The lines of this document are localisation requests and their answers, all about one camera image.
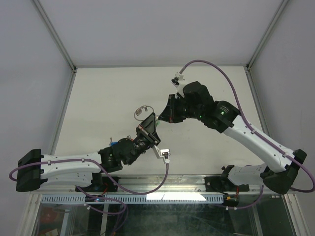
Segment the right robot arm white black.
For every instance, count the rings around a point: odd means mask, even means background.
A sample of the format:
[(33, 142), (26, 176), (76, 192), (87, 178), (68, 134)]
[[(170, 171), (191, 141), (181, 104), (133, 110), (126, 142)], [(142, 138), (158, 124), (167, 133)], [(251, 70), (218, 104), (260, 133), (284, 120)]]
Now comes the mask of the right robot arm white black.
[(232, 104), (213, 100), (206, 86), (198, 81), (187, 84), (174, 78), (171, 83), (177, 92), (169, 95), (159, 120), (180, 123), (188, 118), (197, 119), (206, 127), (238, 141), (263, 161), (256, 166), (226, 166), (220, 176), (223, 189), (232, 190), (245, 184), (265, 185), (278, 194), (292, 189), (300, 168), (297, 162), (303, 163), (306, 158), (304, 151), (293, 151), (275, 142), (245, 122)]

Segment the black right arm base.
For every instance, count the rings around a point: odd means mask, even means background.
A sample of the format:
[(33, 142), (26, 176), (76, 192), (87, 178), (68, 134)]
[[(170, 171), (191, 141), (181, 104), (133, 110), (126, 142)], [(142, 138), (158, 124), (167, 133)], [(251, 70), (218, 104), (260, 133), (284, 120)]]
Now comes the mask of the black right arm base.
[(228, 195), (228, 192), (249, 192), (248, 184), (235, 185), (229, 179), (228, 175), (234, 165), (223, 167), (223, 172), (218, 176), (204, 177), (206, 192), (219, 192)]

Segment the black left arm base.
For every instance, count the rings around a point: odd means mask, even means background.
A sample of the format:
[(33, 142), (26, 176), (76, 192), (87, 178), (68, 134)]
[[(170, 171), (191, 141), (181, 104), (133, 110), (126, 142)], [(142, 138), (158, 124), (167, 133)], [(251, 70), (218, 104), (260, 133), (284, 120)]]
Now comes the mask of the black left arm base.
[(109, 177), (104, 177), (101, 173), (92, 173), (92, 180), (87, 187), (81, 187), (85, 192), (116, 193), (118, 187), (110, 180)]

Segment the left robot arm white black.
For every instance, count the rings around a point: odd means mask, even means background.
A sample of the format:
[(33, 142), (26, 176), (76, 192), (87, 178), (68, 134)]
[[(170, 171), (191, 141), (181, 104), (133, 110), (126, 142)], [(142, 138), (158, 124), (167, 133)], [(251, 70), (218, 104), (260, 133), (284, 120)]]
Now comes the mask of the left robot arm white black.
[(140, 155), (157, 146), (156, 115), (151, 113), (136, 128), (136, 137), (122, 138), (96, 152), (53, 156), (32, 149), (18, 161), (16, 191), (31, 192), (49, 185), (75, 185), (97, 191), (103, 186), (101, 174), (120, 171)]

